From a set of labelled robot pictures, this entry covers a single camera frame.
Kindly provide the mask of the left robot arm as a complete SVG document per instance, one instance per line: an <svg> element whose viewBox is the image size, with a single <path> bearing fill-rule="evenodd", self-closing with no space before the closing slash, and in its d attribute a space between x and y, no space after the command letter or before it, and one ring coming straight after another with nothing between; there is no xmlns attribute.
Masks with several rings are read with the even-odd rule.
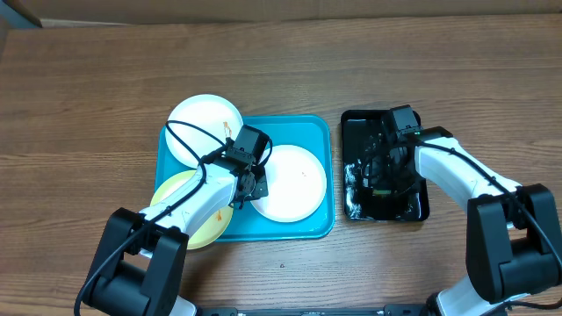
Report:
<svg viewBox="0 0 562 316"><path fill-rule="evenodd" d="M108 219L74 313L88 305L108 315L194 315L180 298L188 241L220 208L266 196L264 165L252 158L207 157L189 180L140 212Z"/></svg>

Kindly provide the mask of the green yellow sponge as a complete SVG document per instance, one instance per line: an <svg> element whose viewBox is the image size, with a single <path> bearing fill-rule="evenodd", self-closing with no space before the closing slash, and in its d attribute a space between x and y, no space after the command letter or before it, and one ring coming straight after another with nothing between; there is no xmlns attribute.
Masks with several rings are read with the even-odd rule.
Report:
<svg viewBox="0 0 562 316"><path fill-rule="evenodd" d="M392 190L383 190L383 189L373 189L372 190L372 195L373 196L388 196L391 195L393 193Z"/></svg>

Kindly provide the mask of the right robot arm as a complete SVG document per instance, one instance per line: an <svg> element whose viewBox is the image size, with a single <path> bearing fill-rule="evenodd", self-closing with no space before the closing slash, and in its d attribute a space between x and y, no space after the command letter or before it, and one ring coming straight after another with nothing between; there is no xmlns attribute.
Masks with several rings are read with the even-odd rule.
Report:
<svg viewBox="0 0 562 316"><path fill-rule="evenodd" d="M362 162L362 177L373 186L409 192L429 180L465 210L466 275L430 296L422 314L504 315L515 306L561 307L525 301L561 284L561 228L545 186L523 186L499 175L440 126L389 132Z"/></svg>

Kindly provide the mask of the yellow plate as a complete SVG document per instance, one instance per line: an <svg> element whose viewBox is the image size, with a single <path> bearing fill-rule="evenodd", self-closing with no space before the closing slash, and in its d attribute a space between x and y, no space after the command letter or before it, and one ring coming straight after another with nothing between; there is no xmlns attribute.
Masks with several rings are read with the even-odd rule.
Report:
<svg viewBox="0 0 562 316"><path fill-rule="evenodd" d="M180 172L156 187L150 205L153 206L165 198L181 185L186 183L193 175L194 170ZM217 210L202 227L189 237L187 249L194 250L206 247L216 241L227 229L234 214L234 208L225 206Z"/></svg>

